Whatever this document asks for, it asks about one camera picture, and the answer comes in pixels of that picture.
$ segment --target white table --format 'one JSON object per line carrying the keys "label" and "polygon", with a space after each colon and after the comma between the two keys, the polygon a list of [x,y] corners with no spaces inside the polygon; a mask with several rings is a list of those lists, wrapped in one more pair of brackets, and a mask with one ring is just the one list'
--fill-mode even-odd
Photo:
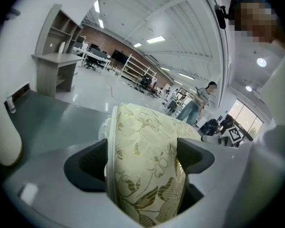
{"label": "white table", "polygon": [[101,72],[101,75],[103,75],[104,71],[107,69],[108,65],[111,63],[111,60],[99,57],[99,56],[93,54],[92,52],[89,52],[89,51],[86,51],[86,50],[83,50],[83,49],[79,49],[79,48],[76,48],[76,47],[74,47],[73,50],[80,51],[80,52],[83,53],[83,55],[82,55],[83,62],[82,63],[85,63],[85,60],[86,60],[87,56],[93,57],[93,58],[95,58],[97,60],[105,62],[105,66],[103,68],[103,71]]}

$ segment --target white floor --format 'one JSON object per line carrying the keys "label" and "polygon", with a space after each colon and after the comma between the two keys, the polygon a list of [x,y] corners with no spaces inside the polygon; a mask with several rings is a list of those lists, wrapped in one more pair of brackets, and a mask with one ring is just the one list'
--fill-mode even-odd
{"label": "white floor", "polygon": [[162,99],[152,98],[128,86],[130,81],[110,74],[101,76],[101,68],[96,71],[81,67],[78,71],[75,88],[72,92],[57,91],[56,99],[75,105],[112,112],[115,105],[134,103],[163,112]]}

